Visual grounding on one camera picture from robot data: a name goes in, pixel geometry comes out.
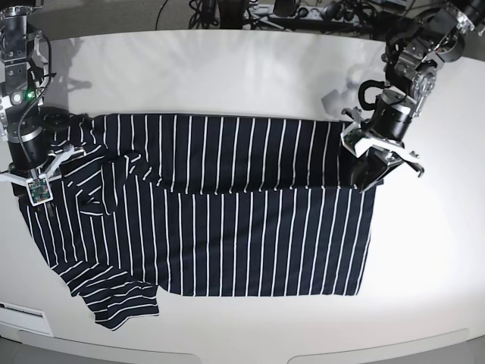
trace striped shirt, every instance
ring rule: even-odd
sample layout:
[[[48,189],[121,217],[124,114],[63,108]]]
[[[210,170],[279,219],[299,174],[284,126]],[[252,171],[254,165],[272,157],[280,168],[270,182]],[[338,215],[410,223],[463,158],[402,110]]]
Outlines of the striped shirt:
[[[157,315],[158,286],[184,296],[355,295],[375,189],[349,186],[343,127],[85,119],[50,136],[53,149],[86,150],[52,184],[53,214],[23,199],[20,210],[51,269],[112,330]]]

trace black cable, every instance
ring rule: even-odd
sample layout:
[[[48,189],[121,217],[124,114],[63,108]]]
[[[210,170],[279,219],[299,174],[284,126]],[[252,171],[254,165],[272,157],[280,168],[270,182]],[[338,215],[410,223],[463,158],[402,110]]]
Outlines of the black cable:
[[[45,75],[45,77],[48,77],[47,84],[45,85],[42,92],[37,96],[37,98],[35,100],[33,100],[33,102],[30,103],[29,106],[27,106],[27,108],[23,112],[22,116],[20,117],[20,119],[18,121],[18,126],[17,126],[17,136],[18,136],[18,140],[19,140],[19,143],[20,143],[20,147],[22,148],[22,151],[23,151],[23,153],[24,153],[24,155],[27,159],[27,162],[29,163],[30,166],[32,165],[32,159],[30,158],[30,155],[29,155],[27,149],[25,148],[25,145],[23,144],[22,135],[20,134],[20,129],[22,127],[23,120],[25,119],[27,114],[29,114],[29,112],[34,108],[34,106],[39,104],[42,97],[44,97],[45,93],[47,93],[47,90],[51,86],[52,78],[54,76],[54,74],[52,73],[52,46],[51,46],[51,41],[49,40],[49,38],[47,36],[44,36],[44,39],[45,39],[45,42],[47,43],[47,49],[48,49],[48,74]]]
[[[164,4],[160,7],[160,11],[158,12],[158,15],[157,15],[157,21],[155,22],[155,30],[158,30],[158,21],[160,20],[161,12],[164,10],[165,5],[167,3],[168,3],[168,0],[165,0]]]
[[[402,99],[400,100],[397,100],[396,102],[391,102],[390,104],[387,104],[388,106],[394,106],[394,105],[398,105],[398,104],[401,104],[404,100],[406,100],[406,98],[408,97],[408,93],[406,92],[404,94],[404,96],[402,97]]]
[[[219,21],[215,17],[211,16],[211,19],[208,19],[207,14],[204,14],[202,0],[190,0],[189,6],[194,10],[194,14],[189,20],[189,29],[209,29],[211,25],[219,26]]]
[[[412,0],[411,2],[411,5],[409,6],[409,8],[406,9],[406,11],[401,15],[401,17],[397,20],[397,24],[400,23],[402,21],[402,19],[404,19],[408,14],[409,12],[413,9],[413,7],[415,6],[415,3],[416,3],[416,0]]]

